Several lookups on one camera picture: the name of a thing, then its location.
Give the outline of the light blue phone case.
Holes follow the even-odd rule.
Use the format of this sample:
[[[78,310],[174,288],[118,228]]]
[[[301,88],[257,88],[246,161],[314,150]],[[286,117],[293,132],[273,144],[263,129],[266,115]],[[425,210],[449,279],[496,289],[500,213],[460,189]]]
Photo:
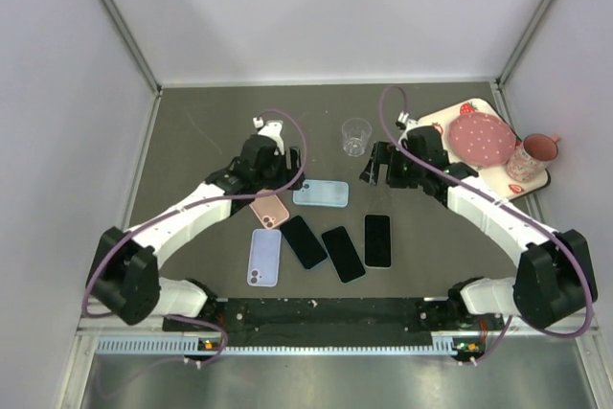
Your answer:
[[[345,208],[349,203],[349,184],[342,181],[306,179],[292,201],[298,206]]]

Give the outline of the black phone white edge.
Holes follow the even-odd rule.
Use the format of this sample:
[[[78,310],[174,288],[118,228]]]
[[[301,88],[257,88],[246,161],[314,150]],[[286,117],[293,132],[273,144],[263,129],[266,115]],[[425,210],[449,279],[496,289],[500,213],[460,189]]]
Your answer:
[[[383,215],[364,218],[365,264],[372,268],[387,269],[392,265],[391,219]]]

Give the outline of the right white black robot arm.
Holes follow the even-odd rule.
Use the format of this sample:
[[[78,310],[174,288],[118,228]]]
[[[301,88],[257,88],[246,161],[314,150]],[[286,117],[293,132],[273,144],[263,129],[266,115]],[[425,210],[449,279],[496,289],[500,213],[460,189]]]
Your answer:
[[[454,326],[466,329],[482,314],[502,314],[546,329],[579,310],[593,313],[598,292],[586,238],[534,220],[498,196],[474,168],[451,162],[435,128],[410,127],[397,141],[375,143],[361,180],[376,184],[382,166],[389,187],[435,198],[492,240],[516,268],[509,278],[454,285],[446,306]]]

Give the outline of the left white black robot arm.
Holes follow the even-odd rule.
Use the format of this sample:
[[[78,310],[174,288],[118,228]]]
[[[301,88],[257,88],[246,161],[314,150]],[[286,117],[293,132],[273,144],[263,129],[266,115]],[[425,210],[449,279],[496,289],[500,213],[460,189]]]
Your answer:
[[[98,300],[129,326],[151,315],[170,315],[185,317],[197,329],[210,327],[217,316],[211,291],[195,281],[163,278],[160,269],[184,245],[255,199],[300,188],[300,154],[284,146],[281,122],[265,124],[227,167],[207,176],[164,213],[127,230],[106,230],[84,298]]]

